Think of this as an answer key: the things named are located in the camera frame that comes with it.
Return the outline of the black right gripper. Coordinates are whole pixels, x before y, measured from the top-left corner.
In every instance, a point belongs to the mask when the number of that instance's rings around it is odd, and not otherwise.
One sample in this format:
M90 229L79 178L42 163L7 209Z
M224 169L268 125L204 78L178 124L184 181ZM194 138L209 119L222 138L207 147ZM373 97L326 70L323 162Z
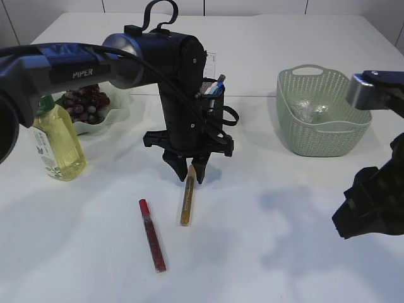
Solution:
M403 235L403 133L390 147L387 163L361 169L344 192L345 201L332 216L340 237Z

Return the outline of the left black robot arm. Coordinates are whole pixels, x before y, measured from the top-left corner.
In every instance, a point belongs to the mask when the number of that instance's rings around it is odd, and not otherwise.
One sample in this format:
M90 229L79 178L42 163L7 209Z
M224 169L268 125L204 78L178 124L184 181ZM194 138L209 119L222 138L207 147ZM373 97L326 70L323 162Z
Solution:
M201 92L207 53L199 40L156 28L145 33L127 25L102 45L45 43L1 50L1 158L13 150L20 126L33 125L45 95L108 81L119 89L156 84L166 128L149 131L147 147L163 148L163 160L180 179L187 159L203 182L212 153L233 154L234 141L223 131L223 96Z

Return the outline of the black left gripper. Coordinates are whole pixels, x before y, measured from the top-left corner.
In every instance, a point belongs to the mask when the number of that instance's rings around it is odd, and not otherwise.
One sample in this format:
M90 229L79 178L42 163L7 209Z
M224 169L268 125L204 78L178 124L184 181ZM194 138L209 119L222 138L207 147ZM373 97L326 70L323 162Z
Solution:
M176 129L169 126L164 131L148 131L143 137L146 147L159 146L165 151L162 155L166 162L183 182L188 173L187 161L184 157L193 157L192 166L196 179L202 184L205 179L206 166L211 153L223 153L230 157L234 150L234 141L230 135L223 132L224 126L235 126L235 121L223 118L224 113L235 117L235 110L221 105L202 111L206 127L190 124Z

